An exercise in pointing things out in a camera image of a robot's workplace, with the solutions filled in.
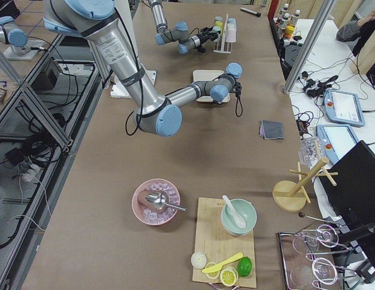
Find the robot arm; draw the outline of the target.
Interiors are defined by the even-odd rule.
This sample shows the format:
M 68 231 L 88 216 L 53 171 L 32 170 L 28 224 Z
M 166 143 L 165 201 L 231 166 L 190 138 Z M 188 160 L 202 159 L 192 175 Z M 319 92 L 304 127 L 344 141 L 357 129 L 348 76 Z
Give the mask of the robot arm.
M 44 22 L 52 32 L 82 37 L 96 46 L 135 101 L 134 123 L 144 132 L 170 137 L 181 126 L 180 106 L 204 95 L 216 103 L 222 103 L 230 93 L 241 95 L 238 78 L 242 67 L 238 63 L 230 63 L 213 81 L 193 82 L 168 95 L 158 93 L 139 61 L 131 34 L 119 28 L 131 20 L 122 19 L 114 1 L 44 1 Z
M 158 45 L 178 42 L 180 54 L 186 54 L 193 49 L 196 49 L 199 53 L 205 53 L 206 49 L 203 44 L 209 40 L 217 40 L 220 35 L 221 28 L 218 26 L 204 27 L 198 34 L 190 35 L 185 21 L 180 21 L 175 24 L 174 28 L 169 28 L 163 13 L 162 1 L 148 1 L 148 4 L 157 30 L 155 40 Z

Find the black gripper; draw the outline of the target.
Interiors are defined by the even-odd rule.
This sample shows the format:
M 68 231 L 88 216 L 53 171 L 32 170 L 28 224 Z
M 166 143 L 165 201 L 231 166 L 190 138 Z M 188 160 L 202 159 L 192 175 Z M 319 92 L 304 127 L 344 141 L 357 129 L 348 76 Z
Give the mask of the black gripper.
M 241 91 L 242 91 L 242 86 L 241 86 L 240 82 L 235 82 L 235 84 L 233 85 L 233 93 L 236 96 L 240 96 L 241 95 Z M 222 105 L 223 104 L 222 101 L 217 101 L 217 100 L 214 100 L 214 103 L 217 104 L 217 105 Z
M 212 39 L 213 31 L 211 31 L 211 30 L 212 30 L 212 27 L 204 27 L 198 33 L 199 44 L 198 44 L 198 47 L 197 47 L 197 51 L 199 53 L 205 53 L 206 52 L 206 49 L 202 46 L 202 44 L 204 44 L 208 40 Z

